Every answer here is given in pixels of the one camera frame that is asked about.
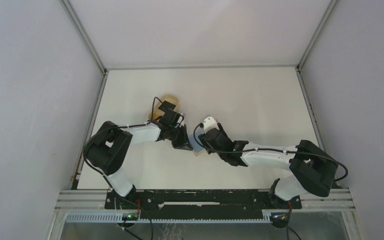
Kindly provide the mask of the aluminium frame rail left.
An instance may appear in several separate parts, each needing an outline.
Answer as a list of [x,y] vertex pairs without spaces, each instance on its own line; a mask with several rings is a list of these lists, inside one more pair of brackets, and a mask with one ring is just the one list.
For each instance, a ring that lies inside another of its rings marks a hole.
[[85,131],[82,142],[84,143],[91,136],[94,128],[94,122],[97,117],[99,104],[103,94],[103,88],[106,84],[107,69],[104,66],[101,57],[94,46],[92,39],[80,18],[79,11],[76,10],[73,0],[61,0],[59,2],[70,20],[75,30],[82,49],[86,52],[85,60],[81,60],[84,70],[82,75],[86,77],[83,85],[89,86],[89,90],[84,91],[86,98],[85,104],[88,110]]

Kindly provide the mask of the aluminium frame rail right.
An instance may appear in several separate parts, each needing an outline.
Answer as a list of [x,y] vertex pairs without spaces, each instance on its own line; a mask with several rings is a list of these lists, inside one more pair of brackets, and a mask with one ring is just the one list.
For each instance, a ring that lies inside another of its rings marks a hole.
[[309,77],[315,69],[315,51],[319,45],[319,41],[328,26],[332,15],[334,14],[340,0],[329,0],[326,9],[324,10],[321,19],[319,20],[310,40],[307,44],[302,56],[300,57],[298,64],[295,66],[295,71],[301,86],[301,90],[309,111],[310,119],[313,127],[318,127],[318,117],[315,107],[315,100],[313,97],[312,89],[310,87],[311,80]]

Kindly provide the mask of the front aluminium rail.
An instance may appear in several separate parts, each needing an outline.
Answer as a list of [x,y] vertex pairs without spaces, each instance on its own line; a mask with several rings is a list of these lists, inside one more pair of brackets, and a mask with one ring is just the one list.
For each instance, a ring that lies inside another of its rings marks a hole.
[[[62,190],[57,198],[55,212],[99,212],[105,210],[107,190],[80,189]],[[309,193],[302,194],[296,201],[297,212],[355,212],[356,207],[348,189],[334,189],[328,197],[318,197]],[[186,206],[220,206],[221,200],[211,197],[209,200],[163,200],[158,203],[159,208],[169,205]]]

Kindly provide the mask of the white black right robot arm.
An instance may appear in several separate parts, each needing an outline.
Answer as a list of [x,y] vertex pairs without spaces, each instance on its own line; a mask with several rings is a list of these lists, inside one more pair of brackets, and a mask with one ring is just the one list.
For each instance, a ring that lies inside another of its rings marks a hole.
[[270,188],[269,203],[275,208],[282,208],[295,196],[305,193],[328,197],[337,182],[335,176],[341,163],[309,140],[276,148],[231,140],[220,123],[215,127],[200,123],[194,129],[202,131],[193,134],[198,145],[208,154],[216,153],[231,166],[262,166],[290,172],[290,176],[276,179]]

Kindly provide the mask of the aluminium frame rail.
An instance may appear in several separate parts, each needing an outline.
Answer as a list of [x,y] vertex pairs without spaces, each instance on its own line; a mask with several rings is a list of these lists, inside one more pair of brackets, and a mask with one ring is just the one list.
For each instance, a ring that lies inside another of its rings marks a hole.
[[97,117],[99,104],[103,94],[103,88],[106,84],[107,69],[104,66],[101,57],[94,46],[92,39],[80,18],[79,11],[76,10],[73,0],[61,0],[59,2],[70,20],[75,30],[82,49],[86,52],[85,60],[81,60],[84,70],[82,75],[86,77],[83,85],[89,86],[89,90],[84,91],[86,98],[85,104],[88,110],[85,131],[82,142],[84,143],[91,136],[94,128],[94,122]]
[[295,71],[301,86],[301,90],[309,111],[310,119],[313,127],[318,127],[318,117],[315,107],[315,100],[313,97],[312,89],[310,87],[311,80],[309,77],[315,69],[315,51],[319,45],[319,41],[328,26],[332,15],[334,14],[340,0],[329,0],[326,9],[324,10],[321,19],[319,20],[310,40],[307,44],[302,56],[300,57],[298,64],[295,66]]
[[130,70],[174,70],[174,69],[227,69],[227,68],[296,68],[297,64],[239,64],[239,65],[180,65],[180,66],[142,66],[109,67],[106,71]]

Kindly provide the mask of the black VIP card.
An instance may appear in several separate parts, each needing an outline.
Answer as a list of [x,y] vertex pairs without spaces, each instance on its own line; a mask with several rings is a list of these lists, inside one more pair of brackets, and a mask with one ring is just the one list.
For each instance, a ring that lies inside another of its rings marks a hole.
[[164,101],[160,104],[160,106],[158,107],[159,110],[161,110],[162,112],[166,113],[166,112],[173,112],[175,111],[175,108],[176,108],[176,104],[174,103],[171,103],[169,101]]

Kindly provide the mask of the aluminium frame rail back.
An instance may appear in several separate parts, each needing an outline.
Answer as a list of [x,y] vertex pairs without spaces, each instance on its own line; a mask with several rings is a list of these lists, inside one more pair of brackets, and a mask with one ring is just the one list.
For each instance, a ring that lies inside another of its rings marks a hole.
[[106,71],[130,70],[174,70],[174,69],[227,69],[227,68],[296,68],[297,64],[239,64],[239,65],[180,65],[180,66],[142,66],[109,67]]

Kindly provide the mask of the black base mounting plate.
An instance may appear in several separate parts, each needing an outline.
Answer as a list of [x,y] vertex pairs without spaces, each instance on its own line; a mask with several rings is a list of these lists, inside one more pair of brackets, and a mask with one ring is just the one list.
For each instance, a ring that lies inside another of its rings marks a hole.
[[250,207],[252,210],[287,210],[301,209],[299,196],[284,201],[266,189],[145,189],[135,190],[126,199],[120,199],[113,191],[106,193],[104,208],[106,210],[137,209],[157,210],[170,203],[180,205],[233,205]]

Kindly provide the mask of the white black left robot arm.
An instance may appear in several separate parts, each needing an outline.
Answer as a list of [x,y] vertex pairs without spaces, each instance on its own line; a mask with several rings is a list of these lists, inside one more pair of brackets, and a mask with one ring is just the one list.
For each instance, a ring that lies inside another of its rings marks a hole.
[[117,125],[104,122],[83,146],[85,163],[99,173],[115,194],[117,202],[129,209],[136,203],[133,183],[123,170],[128,149],[131,145],[169,140],[174,149],[192,151],[193,147],[182,123],[184,116],[173,109],[160,110],[147,122],[136,125]]

